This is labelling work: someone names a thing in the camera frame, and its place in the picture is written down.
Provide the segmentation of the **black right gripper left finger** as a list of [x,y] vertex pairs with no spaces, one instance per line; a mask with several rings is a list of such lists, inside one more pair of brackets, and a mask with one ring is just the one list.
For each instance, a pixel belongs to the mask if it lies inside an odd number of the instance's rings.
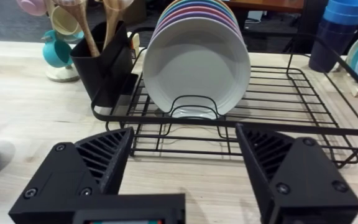
[[71,199],[116,195],[134,138],[132,128],[95,134],[77,142],[60,142],[51,149],[10,215],[64,206]]

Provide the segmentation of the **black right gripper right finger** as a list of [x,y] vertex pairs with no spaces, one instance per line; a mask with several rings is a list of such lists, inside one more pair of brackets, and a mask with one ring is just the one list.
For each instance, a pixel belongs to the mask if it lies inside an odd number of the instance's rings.
[[358,197],[313,138],[236,124],[262,223],[351,224]]

